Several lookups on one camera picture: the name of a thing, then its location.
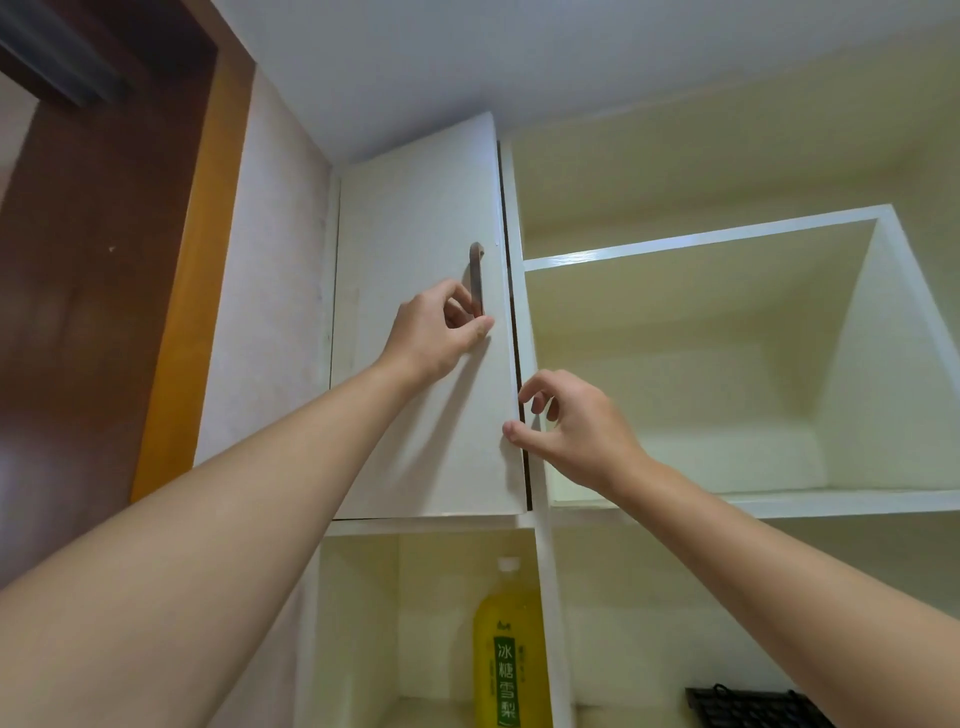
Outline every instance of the white cabinet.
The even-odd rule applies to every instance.
[[[960,358],[891,207],[529,260],[526,281],[541,366],[712,492],[960,491]]]
[[[958,67],[939,38],[514,134],[522,376],[600,386],[760,516],[960,508]],[[609,506],[545,478],[558,508]]]
[[[489,114],[350,167],[340,186],[332,384],[369,366],[397,307],[481,260],[489,340],[391,425],[341,519],[517,514],[523,462],[501,426],[516,417],[496,134]]]
[[[522,378],[584,376],[658,458],[960,616],[960,513],[936,513],[960,512],[957,114],[954,35],[520,130],[500,143],[509,248],[489,116],[348,170],[334,381],[474,240],[498,326],[388,433],[340,514],[366,520],[328,532],[298,728],[470,726],[465,635],[508,552],[540,583],[555,728],[693,726],[685,687],[791,687],[652,537],[535,457],[524,512],[499,438],[511,300]],[[407,518],[442,514],[462,515]]]

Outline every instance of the white cabinet door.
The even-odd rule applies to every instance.
[[[523,462],[502,437],[517,415],[500,178],[484,114],[349,168],[343,176],[332,379],[371,364],[397,307],[463,279],[480,242],[490,340],[410,403],[387,430],[337,518],[516,514]]]

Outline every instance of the cabinet handle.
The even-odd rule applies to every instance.
[[[470,297],[473,298],[473,316],[483,316],[483,279],[480,274],[480,258],[483,246],[473,243],[470,246]]]

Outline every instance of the green label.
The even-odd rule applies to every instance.
[[[520,725],[520,703],[516,696],[516,643],[513,637],[494,637],[496,661],[496,724],[508,728]]]

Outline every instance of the yellow bottle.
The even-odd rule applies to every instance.
[[[518,558],[497,566],[499,588],[473,618],[476,728],[551,728],[540,593],[520,584]]]

